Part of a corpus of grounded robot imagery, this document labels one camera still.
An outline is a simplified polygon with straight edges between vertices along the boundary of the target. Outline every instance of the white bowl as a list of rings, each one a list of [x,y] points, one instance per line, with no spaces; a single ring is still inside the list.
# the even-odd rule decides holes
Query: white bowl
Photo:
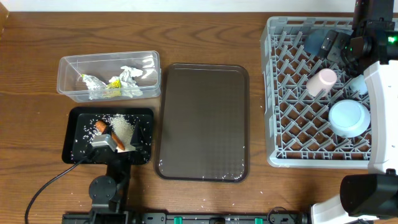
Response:
[[[354,100],[341,100],[329,111],[331,130],[344,138],[352,138],[364,133],[371,122],[369,110]]]

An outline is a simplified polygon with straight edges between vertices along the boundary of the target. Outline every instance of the carrot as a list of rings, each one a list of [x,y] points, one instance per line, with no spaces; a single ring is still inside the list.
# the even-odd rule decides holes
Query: carrot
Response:
[[[103,122],[103,121],[97,121],[96,123],[95,123],[95,126],[97,127],[97,129],[99,130],[99,131],[101,131],[101,133],[103,133],[104,131],[105,131],[105,128],[106,128],[106,124]],[[125,148],[124,148],[124,145],[123,145],[123,143],[122,143],[122,141],[120,141],[120,139],[112,132],[112,139],[116,142],[116,144],[118,145],[118,148],[119,149],[121,149],[121,150],[125,150]]]

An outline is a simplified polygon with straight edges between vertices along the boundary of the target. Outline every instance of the crumpled paper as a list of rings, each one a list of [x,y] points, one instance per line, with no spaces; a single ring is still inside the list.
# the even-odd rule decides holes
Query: crumpled paper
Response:
[[[144,72],[137,68],[122,66],[121,69],[124,71],[119,76],[114,76],[109,80],[109,84],[105,84],[98,78],[92,75],[82,74],[83,82],[86,83],[87,89],[89,90],[105,90],[103,93],[90,93],[90,99],[101,99],[101,98],[110,98],[114,96],[128,96],[133,98],[134,96],[141,96],[143,93],[140,91],[137,82],[134,80],[134,77],[141,76]]]

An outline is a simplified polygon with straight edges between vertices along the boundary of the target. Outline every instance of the gray dish rack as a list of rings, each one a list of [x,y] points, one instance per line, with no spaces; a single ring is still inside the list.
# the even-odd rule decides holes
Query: gray dish rack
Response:
[[[334,103],[351,99],[370,110],[368,95],[352,92],[351,78],[328,60],[304,52],[311,30],[351,33],[352,18],[271,17],[261,36],[261,65],[266,88],[266,148],[274,167],[366,169],[371,156],[371,127],[355,138],[333,133],[328,112]],[[312,97],[305,84],[323,68],[338,81],[325,96]]]

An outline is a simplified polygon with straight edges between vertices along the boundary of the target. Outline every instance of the yellow object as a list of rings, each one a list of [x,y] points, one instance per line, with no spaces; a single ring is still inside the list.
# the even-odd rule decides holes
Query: yellow object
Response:
[[[106,88],[121,88],[121,87],[122,83],[120,82],[120,80],[116,80],[115,82],[111,82],[106,85]]]
[[[121,96],[122,92],[120,91],[120,88],[122,87],[122,83],[120,80],[116,80],[115,82],[111,82],[106,85],[107,89],[118,89],[118,90],[106,90],[104,93],[104,97],[106,98],[111,98],[115,96]]]

